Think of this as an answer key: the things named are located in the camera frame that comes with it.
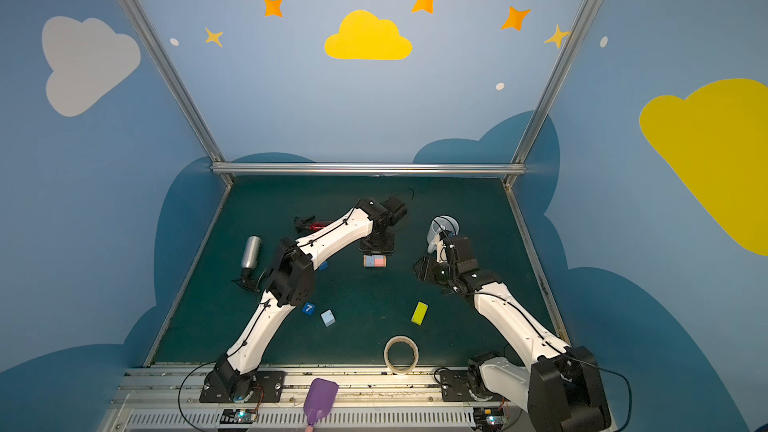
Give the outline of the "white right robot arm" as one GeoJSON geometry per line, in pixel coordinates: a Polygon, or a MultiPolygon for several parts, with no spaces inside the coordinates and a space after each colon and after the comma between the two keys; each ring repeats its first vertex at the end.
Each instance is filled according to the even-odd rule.
{"type": "Polygon", "coordinates": [[[520,366],[493,352],[468,362],[464,384],[477,401],[499,395],[525,412],[536,431],[604,431],[612,416],[594,355],[539,323],[492,271],[482,269],[469,238],[440,233],[414,264],[416,276],[471,303],[503,336],[520,366]]]}

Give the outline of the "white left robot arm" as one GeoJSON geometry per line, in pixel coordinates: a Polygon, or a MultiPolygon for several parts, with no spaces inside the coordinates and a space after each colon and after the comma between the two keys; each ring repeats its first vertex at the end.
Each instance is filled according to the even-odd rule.
{"type": "Polygon", "coordinates": [[[286,317],[309,300],[319,266],[354,242],[360,243],[365,255],[392,254],[392,228],[406,214],[405,203],[396,196],[382,202],[362,198],[318,232],[280,240],[266,269],[266,285],[257,308],[235,343],[206,375],[200,401],[250,402],[259,389],[257,370],[270,341],[286,317]]]}

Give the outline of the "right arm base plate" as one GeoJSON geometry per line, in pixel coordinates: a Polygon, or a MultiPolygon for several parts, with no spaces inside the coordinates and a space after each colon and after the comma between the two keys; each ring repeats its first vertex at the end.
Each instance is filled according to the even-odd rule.
{"type": "Polygon", "coordinates": [[[435,374],[443,402],[501,402],[504,397],[491,392],[474,392],[466,370],[442,368],[435,374]]]}

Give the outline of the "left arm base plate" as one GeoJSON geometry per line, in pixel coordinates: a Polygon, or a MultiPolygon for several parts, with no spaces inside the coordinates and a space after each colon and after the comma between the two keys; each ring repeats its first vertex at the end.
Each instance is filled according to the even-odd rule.
{"type": "Polygon", "coordinates": [[[225,375],[210,372],[199,396],[201,403],[277,403],[280,401],[286,374],[282,371],[251,372],[225,375]]]}

